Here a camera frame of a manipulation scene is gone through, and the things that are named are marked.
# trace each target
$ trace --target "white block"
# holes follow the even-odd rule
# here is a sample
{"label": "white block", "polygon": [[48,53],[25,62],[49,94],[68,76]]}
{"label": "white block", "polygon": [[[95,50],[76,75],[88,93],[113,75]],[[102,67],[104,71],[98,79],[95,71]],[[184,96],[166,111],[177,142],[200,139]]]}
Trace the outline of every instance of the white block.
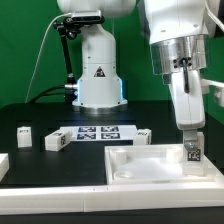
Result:
{"label": "white block", "polygon": [[139,129],[134,136],[133,145],[150,145],[152,139],[152,131],[149,129]]}
{"label": "white block", "polygon": [[0,154],[0,181],[3,179],[8,170],[9,170],[8,154]]}
{"label": "white block", "polygon": [[18,148],[32,147],[31,127],[17,128]]}
{"label": "white block", "polygon": [[166,151],[166,161],[169,163],[180,163],[183,160],[183,148],[169,146]]}
{"label": "white block", "polygon": [[57,130],[45,137],[45,148],[48,151],[59,151],[71,142],[72,132]]}

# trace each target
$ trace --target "white plastic part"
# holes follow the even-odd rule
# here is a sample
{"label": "white plastic part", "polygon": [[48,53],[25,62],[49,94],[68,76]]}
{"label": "white plastic part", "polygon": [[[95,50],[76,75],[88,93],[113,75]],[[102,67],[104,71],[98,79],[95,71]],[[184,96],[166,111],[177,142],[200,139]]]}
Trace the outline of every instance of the white plastic part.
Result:
{"label": "white plastic part", "polygon": [[150,44],[173,38],[208,34],[205,0],[145,0]]}
{"label": "white plastic part", "polygon": [[47,151],[59,151],[71,142],[72,132],[57,130],[45,137]]}
{"label": "white plastic part", "polygon": [[208,170],[207,161],[204,161],[204,134],[197,133],[198,150],[189,152],[184,149],[183,152],[183,174],[206,176]]}
{"label": "white plastic part", "polygon": [[110,151],[111,161],[114,165],[123,165],[127,160],[127,152],[124,148],[115,148]]}
{"label": "white plastic part", "polygon": [[18,148],[32,147],[31,127],[17,128]]}
{"label": "white plastic part", "polygon": [[183,161],[183,149],[176,146],[167,147],[166,161],[170,163],[180,163]]}
{"label": "white plastic part", "polygon": [[[182,175],[181,163],[166,161],[167,148],[174,146],[183,147],[122,146],[127,150],[127,163],[119,166],[110,160],[113,147],[106,147],[108,185],[0,189],[0,214],[224,206],[224,177],[219,170],[204,157],[208,168],[205,176]],[[134,163],[128,167],[131,159]]]}
{"label": "white plastic part", "polygon": [[114,180],[132,179],[133,173],[129,171],[117,171],[114,173]]}
{"label": "white plastic part", "polygon": [[136,0],[57,0],[62,12],[96,11],[100,10],[107,18],[129,15]]}
{"label": "white plastic part", "polygon": [[116,74],[116,50],[113,35],[101,25],[82,28],[83,74],[78,80],[75,106],[112,108],[127,104],[122,82]]}
{"label": "white plastic part", "polygon": [[183,73],[173,73],[169,85],[180,130],[197,129],[205,125],[204,103],[198,71],[188,71],[190,93],[184,91]]}
{"label": "white plastic part", "polygon": [[150,145],[152,131],[149,129],[139,129],[133,139],[133,145]]}
{"label": "white plastic part", "polygon": [[8,154],[0,154],[0,181],[9,170]]}

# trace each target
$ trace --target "cable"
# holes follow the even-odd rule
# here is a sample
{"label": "cable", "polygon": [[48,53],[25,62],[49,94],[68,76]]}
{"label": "cable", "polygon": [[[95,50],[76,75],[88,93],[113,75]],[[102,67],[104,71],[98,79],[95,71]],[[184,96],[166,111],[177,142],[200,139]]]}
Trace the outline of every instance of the cable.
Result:
{"label": "cable", "polygon": [[41,46],[40,46],[39,54],[38,54],[38,56],[37,56],[37,61],[36,61],[35,68],[34,68],[34,71],[33,71],[33,75],[32,75],[32,78],[31,78],[31,81],[30,81],[30,84],[29,84],[29,88],[28,88],[28,91],[27,91],[27,95],[26,95],[25,103],[28,102],[28,98],[29,98],[29,94],[30,94],[31,86],[32,86],[34,77],[35,77],[36,72],[37,72],[37,68],[38,68],[38,65],[39,65],[40,57],[41,57],[41,54],[42,54],[42,51],[43,51],[43,47],[44,47],[44,44],[45,44],[45,41],[46,41],[48,32],[49,32],[49,30],[50,30],[52,24],[55,22],[55,20],[57,20],[57,19],[59,19],[59,18],[66,17],[66,16],[71,16],[71,15],[72,15],[71,13],[66,13],[66,14],[57,16],[57,17],[55,17],[55,18],[50,22],[50,24],[48,25],[48,27],[47,27],[47,29],[46,29],[46,31],[45,31],[45,34],[44,34],[44,37],[43,37]]}
{"label": "cable", "polygon": [[54,90],[57,90],[57,89],[64,89],[64,86],[54,86],[54,87],[51,87],[43,92],[41,92],[40,94],[38,94],[37,96],[35,96],[34,98],[32,98],[29,103],[35,103],[39,98],[41,98],[42,96],[47,96],[49,92],[51,91],[54,91]]}
{"label": "cable", "polygon": [[207,13],[209,17],[219,26],[219,28],[224,32],[224,25],[223,23],[213,14],[213,12],[210,10],[208,6],[208,1],[205,0],[205,8],[207,10]]}
{"label": "cable", "polygon": [[65,93],[46,93],[46,94],[44,94],[44,95],[42,95],[42,96],[40,96],[39,98],[36,98],[35,97],[35,99],[33,98],[32,100],[30,100],[30,104],[34,104],[34,103],[36,103],[36,101],[37,100],[39,100],[41,97],[45,97],[45,96],[59,96],[59,95],[65,95]]}

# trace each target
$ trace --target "black tabletop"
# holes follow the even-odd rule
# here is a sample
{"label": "black tabletop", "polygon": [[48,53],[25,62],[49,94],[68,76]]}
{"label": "black tabletop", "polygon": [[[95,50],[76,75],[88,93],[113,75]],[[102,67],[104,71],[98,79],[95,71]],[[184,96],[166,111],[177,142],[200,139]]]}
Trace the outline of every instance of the black tabletop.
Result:
{"label": "black tabletop", "polygon": [[[44,138],[61,126],[136,125],[152,130],[152,144],[182,142],[170,101],[130,102],[110,115],[80,114],[64,103],[13,104],[0,110],[0,153],[9,153],[10,170],[0,188],[105,185],[104,146],[132,141],[72,142],[59,152],[45,150]],[[32,128],[33,146],[17,147],[17,128]],[[206,114],[205,154],[224,168],[224,126]],[[179,208],[138,211],[1,216],[1,223],[224,223],[223,208]]]}

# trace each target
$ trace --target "black cable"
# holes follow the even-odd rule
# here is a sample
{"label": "black cable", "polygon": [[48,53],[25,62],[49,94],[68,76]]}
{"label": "black cable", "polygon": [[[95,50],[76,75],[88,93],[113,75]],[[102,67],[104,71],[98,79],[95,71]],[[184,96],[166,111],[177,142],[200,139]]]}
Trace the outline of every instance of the black cable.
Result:
{"label": "black cable", "polygon": [[42,96],[45,96],[47,93],[51,92],[51,91],[54,91],[54,90],[57,90],[57,89],[64,89],[64,86],[54,86],[54,87],[51,87],[43,92],[41,92],[40,94],[38,94],[37,96],[35,96],[34,98],[32,98],[28,103],[35,103],[39,98],[41,98]]}

